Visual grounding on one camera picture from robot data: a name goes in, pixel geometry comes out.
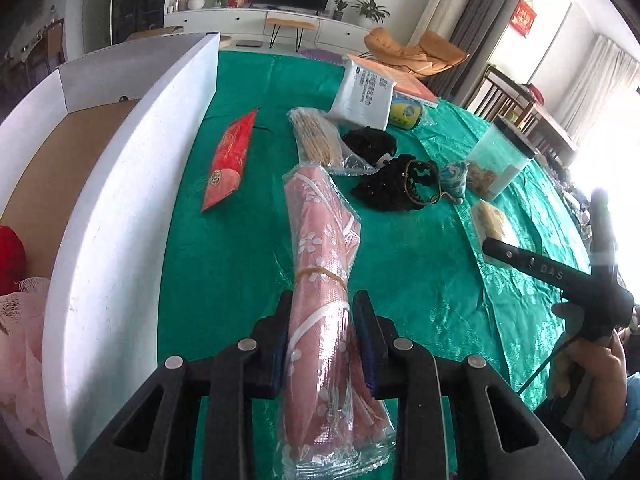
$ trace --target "red envelope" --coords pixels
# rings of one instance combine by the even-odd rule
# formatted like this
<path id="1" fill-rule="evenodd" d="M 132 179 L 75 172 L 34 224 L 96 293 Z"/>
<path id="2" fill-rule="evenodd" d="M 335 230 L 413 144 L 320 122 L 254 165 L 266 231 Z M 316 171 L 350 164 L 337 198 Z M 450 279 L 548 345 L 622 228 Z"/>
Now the red envelope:
<path id="1" fill-rule="evenodd" d="M 216 205 L 240 187 L 246 163 L 246 150 L 249 147 L 257 113 L 258 110 L 254 110 L 240 117 L 229 125 L 222 136 L 209 170 L 202 211 Z"/>

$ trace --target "wooden bench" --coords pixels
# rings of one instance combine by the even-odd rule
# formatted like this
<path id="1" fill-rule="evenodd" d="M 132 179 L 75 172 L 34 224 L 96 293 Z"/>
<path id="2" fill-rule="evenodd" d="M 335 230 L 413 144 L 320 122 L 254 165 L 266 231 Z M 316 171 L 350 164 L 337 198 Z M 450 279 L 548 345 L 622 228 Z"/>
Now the wooden bench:
<path id="1" fill-rule="evenodd" d="M 271 43 L 269 44 L 269 48 L 271 48 L 273 46 L 273 43 L 275 43 L 276 38 L 278 37 L 278 33 L 280 31 L 280 27 L 295 28 L 296 29 L 296 52 L 300 49 L 300 45 L 302 44 L 302 33 L 305 30 L 316 30 L 316 26 L 313 23 L 298 22 L 297 20 L 285 20 L 283 18 L 267 18 L 266 23 L 267 25 L 273 25 L 273 31 L 271 33 Z"/>

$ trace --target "white cabinet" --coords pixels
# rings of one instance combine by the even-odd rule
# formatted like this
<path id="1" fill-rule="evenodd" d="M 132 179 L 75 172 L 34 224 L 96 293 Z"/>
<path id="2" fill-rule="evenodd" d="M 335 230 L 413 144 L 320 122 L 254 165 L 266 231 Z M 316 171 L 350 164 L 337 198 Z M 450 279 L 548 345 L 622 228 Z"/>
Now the white cabinet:
<path id="1" fill-rule="evenodd" d="M 361 54 L 367 51 L 364 37 L 369 31 L 366 28 L 299 12 L 274 12 L 265 9 L 184 10 L 166 14 L 164 26 L 180 25 L 185 32 L 220 32 L 231 35 L 235 40 L 260 40 L 268 47 L 273 25 L 266 24 L 267 18 L 311 23 L 316 30 L 304 31 L 304 46 L 316 46 L 339 54 Z M 281 27 L 275 42 L 295 45 L 296 29 Z"/>
<path id="2" fill-rule="evenodd" d="M 164 17 L 164 26 L 181 25 L 185 32 L 256 34 L 264 32 L 264 10 L 202 9 L 173 12 Z"/>
<path id="3" fill-rule="evenodd" d="M 318 43 L 318 46 L 327 44 L 363 53 L 367 51 L 367 47 L 364 45 L 364 37 L 368 33 L 369 31 L 366 28 L 357 27 L 349 23 L 322 20 L 316 43 Z"/>

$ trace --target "human hand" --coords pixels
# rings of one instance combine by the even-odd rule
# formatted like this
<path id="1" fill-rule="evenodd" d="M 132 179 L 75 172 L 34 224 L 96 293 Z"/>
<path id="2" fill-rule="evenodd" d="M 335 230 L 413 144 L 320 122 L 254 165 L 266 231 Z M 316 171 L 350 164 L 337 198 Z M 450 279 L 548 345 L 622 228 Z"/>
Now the human hand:
<path id="1" fill-rule="evenodd" d="M 575 305 L 570 303 L 559 303 L 551 310 L 556 316 L 568 319 L 574 308 Z M 562 334 L 556 347 L 569 338 L 569 335 Z M 593 376 L 580 429 L 589 439 L 597 440 L 614 431 L 626 412 L 625 351 L 617 332 L 612 332 L 608 348 L 578 338 L 560 352 L 551 363 L 546 385 L 547 397 L 567 395 L 569 377 L 576 364 Z"/>
<path id="2" fill-rule="evenodd" d="M 640 305 L 636 305 L 634 307 L 634 312 L 631 315 L 631 322 L 629 322 L 629 326 L 626 328 L 623 328 L 620 332 L 618 332 L 618 335 L 620 336 L 620 341 L 622 341 L 623 346 L 631 337 L 631 333 L 638 331 L 639 324 L 640 324 Z"/>

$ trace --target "person's arm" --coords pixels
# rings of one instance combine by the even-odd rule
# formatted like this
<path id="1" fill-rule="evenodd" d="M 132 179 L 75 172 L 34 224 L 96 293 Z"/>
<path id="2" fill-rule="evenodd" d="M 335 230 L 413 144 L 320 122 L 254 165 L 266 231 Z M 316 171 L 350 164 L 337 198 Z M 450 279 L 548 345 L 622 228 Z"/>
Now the person's arm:
<path id="1" fill-rule="evenodd" d="M 627 380 L 626 412 L 611 433 L 590 440 L 581 430 L 572 431 L 566 452 L 586 480 L 606 480 L 618 467 L 640 433 L 640 374 Z"/>
<path id="2" fill-rule="evenodd" d="M 552 310 L 567 318 L 573 307 L 561 303 Z M 640 432 L 640 376 L 627 379 L 625 352 L 616 332 L 608 348 L 580 338 L 554 358 L 547 383 L 550 398 L 568 393 L 575 364 L 593 376 L 593 383 L 582 423 L 565 449 L 587 480 L 606 480 Z"/>

